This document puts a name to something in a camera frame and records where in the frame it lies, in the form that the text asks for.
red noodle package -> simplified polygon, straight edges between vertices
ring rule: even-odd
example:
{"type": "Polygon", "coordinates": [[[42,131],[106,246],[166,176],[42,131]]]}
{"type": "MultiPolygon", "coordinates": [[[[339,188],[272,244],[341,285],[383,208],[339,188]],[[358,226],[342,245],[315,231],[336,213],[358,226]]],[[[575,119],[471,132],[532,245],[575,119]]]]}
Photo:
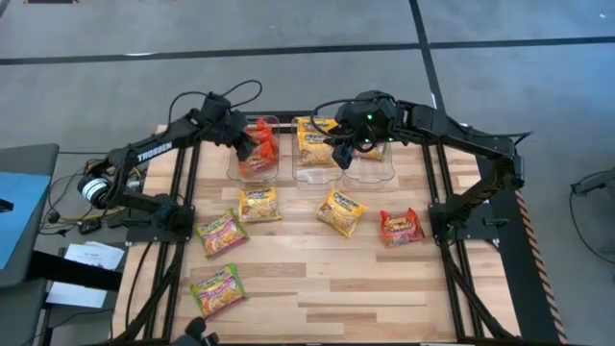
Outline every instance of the red noodle package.
{"type": "Polygon", "coordinates": [[[407,244],[425,237],[419,218],[411,208],[397,214],[381,210],[381,234],[385,247],[407,244]]]}

wooden tabletop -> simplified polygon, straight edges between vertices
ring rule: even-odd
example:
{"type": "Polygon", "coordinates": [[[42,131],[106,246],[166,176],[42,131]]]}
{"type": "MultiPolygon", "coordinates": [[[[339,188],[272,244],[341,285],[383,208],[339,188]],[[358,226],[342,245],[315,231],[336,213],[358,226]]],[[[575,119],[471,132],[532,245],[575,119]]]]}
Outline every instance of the wooden tabletop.
{"type": "MultiPolygon", "coordinates": [[[[420,146],[393,145],[395,178],[375,191],[346,191],[367,205],[352,238],[316,220],[316,208],[328,191],[305,191],[292,178],[290,135],[281,135],[280,172],[276,187],[283,220],[246,224],[251,239],[214,259],[206,259],[198,238],[186,246],[173,338],[200,314],[189,286],[209,277],[229,262],[237,266],[249,298],[208,320],[208,333],[222,342],[402,342],[455,340],[455,329],[439,249],[431,238],[427,213],[430,191],[420,146]],[[423,241],[385,249],[380,238],[380,210],[413,208],[426,233],[423,241]]],[[[203,143],[193,204],[197,225],[226,209],[237,209],[239,191],[226,176],[234,152],[203,143]]],[[[442,190],[437,155],[432,151],[436,179],[442,190]]],[[[455,192],[480,178],[473,156],[447,149],[455,192]]],[[[144,192],[168,193],[176,151],[150,162],[144,192]]],[[[189,159],[185,160],[181,192],[189,159]]],[[[476,291],[513,334],[519,328],[506,284],[500,254],[483,240],[466,241],[476,291]]],[[[119,291],[113,330],[124,331],[128,293],[145,244],[128,253],[119,291]]],[[[169,250],[170,261],[174,253],[169,250]]],[[[131,320],[150,295],[158,244],[145,259],[131,305],[131,320]]],[[[155,336],[161,335],[166,295],[158,309],[155,336]]],[[[459,291],[465,331],[472,333],[466,300],[459,291]]]]}

paper sheet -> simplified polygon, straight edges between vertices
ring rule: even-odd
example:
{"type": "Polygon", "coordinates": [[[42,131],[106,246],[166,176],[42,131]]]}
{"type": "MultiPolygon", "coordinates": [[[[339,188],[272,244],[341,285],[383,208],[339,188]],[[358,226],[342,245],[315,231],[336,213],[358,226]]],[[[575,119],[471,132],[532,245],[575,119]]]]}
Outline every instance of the paper sheet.
{"type": "MultiPolygon", "coordinates": [[[[113,270],[117,268],[122,256],[124,256],[124,251],[121,249],[88,241],[85,245],[70,244],[64,258],[113,270]]],[[[47,296],[47,303],[101,308],[106,296],[107,291],[102,289],[87,288],[75,284],[53,283],[47,296]]]]}

plastic bin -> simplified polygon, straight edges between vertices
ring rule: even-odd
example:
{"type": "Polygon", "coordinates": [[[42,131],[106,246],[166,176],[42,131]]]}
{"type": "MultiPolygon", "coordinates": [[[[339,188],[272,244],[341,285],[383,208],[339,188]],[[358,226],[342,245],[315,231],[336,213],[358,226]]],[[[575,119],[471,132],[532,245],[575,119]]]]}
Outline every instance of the plastic bin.
{"type": "Polygon", "coordinates": [[[384,143],[382,160],[366,159],[359,156],[355,151],[355,156],[350,167],[344,171],[342,182],[349,189],[369,190],[381,189],[395,177],[393,168],[391,143],[384,143]]]}
{"type": "Polygon", "coordinates": [[[330,189],[342,178],[343,171],[334,163],[325,165],[301,165],[299,140],[297,138],[297,117],[291,122],[292,133],[292,176],[300,189],[330,189]]]}
{"type": "MultiPolygon", "coordinates": [[[[246,115],[248,121],[247,129],[255,129],[257,126],[257,120],[263,119],[265,123],[272,128],[272,132],[278,143],[280,143],[280,120],[273,115],[246,115]]],[[[227,169],[227,177],[235,182],[239,188],[256,187],[260,185],[273,185],[278,177],[278,170],[280,168],[280,153],[276,162],[269,168],[255,172],[250,176],[244,177],[239,170],[239,160],[234,153],[229,158],[229,168],[227,169]]]]}

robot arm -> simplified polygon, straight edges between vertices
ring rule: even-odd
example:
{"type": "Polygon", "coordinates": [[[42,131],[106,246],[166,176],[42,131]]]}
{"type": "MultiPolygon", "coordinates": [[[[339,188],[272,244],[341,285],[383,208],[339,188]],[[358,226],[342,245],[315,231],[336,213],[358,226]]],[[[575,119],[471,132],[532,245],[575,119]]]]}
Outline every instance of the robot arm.
{"type": "MultiPolygon", "coordinates": [[[[502,189],[516,189],[524,184],[523,159],[517,155],[510,136],[489,135],[462,126],[442,111],[396,101],[390,94],[377,90],[341,102],[345,103],[335,115],[336,127],[324,132],[318,129],[313,117],[312,126],[328,137],[325,142],[333,146],[333,159],[342,169],[350,166],[355,150],[367,152],[384,141],[401,141],[404,145],[440,142],[493,161],[488,175],[463,194],[447,200],[446,225],[463,227],[473,208],[502,189]]],[[[319,106],[314,114],[334,103],[319,106]]]]}
{"type": "Polygon", "coordinates": [[[245,115],[231,108],[229,100],[210,92],[200,110],[190,110],[171,122],[164,132],[111,150],[104,160],[87,169],[77,188],[96,209],[126,207],[143,210],[154,215],[158,224],[172,232],[190,230],[193,210],[189,206],[179,206],[168,194],[149,196],[126,188],[129,173],[136,165],[169,150],[188,148],[202,141],[232,146],[239,160],[245,161],[254,145],[243,132],[247,125],[245,115]]]}

